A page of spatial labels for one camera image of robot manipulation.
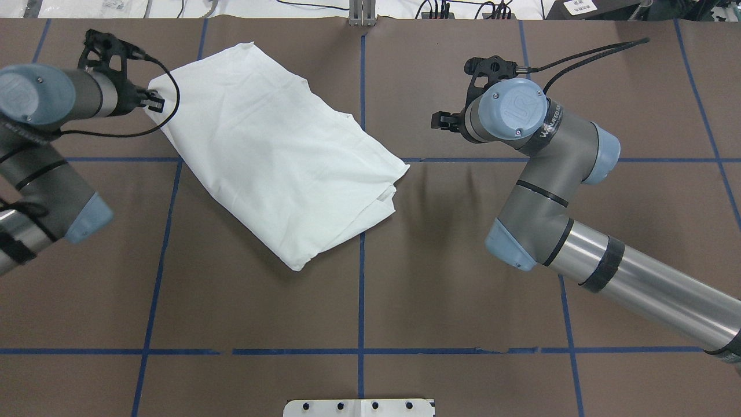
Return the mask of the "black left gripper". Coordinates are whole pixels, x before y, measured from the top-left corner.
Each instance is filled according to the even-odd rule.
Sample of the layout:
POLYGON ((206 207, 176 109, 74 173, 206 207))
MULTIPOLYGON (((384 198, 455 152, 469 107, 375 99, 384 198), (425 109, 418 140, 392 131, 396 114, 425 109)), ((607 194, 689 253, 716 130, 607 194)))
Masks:
POLYGON ((137 108, 160 114, 164 111, 165 99, 156 90, 146 90, 122 78, 116 81, 116 92, 116 116, 127 115, 137 108))

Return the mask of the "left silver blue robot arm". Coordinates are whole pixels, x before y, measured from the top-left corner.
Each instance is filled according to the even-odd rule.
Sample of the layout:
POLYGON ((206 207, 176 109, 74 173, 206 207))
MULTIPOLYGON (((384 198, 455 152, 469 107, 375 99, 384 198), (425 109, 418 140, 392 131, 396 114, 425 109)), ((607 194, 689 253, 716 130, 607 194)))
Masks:
POLYGON ((20 193, 2 202, 2 274, 28 264, 56 241, 79 243, 113 211, 53 147, 72 120, 163 111, 156 90, 94 69, 14 64, 2 69, 2 178, 20 193))

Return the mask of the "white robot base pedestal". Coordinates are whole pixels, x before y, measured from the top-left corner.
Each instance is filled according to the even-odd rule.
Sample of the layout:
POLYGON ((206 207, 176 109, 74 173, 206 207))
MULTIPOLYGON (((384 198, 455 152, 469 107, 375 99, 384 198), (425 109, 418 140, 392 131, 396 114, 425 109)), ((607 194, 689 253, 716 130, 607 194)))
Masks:
POLYGON ((283 416, 436 416, 436 407, 423 398, 292 400, 283 416))

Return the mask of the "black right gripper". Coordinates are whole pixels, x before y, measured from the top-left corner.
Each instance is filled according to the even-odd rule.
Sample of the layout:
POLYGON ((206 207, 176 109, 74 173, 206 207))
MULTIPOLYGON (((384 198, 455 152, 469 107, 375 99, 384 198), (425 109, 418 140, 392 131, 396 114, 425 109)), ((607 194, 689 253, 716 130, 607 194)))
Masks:
POLYGON ((438 130, 455 130, 461 135, 469 135, 465 121, 466 110, 457 113, 438 111, 431 116, 431 128, 438 130))

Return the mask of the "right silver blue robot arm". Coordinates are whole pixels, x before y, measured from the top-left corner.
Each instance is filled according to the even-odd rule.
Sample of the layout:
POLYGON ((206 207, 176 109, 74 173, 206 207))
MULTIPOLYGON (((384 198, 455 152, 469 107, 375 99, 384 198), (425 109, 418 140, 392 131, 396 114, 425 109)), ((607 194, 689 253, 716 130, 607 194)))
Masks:
POLYGON ((434 112, 430 125, 526 158, 485 238, 495 258, 521 271, 548 268, 739 369, 738 297, 579 220, 583 188, 619 163, 617 137, 525 78, 474 87, 463 109, 434 112))

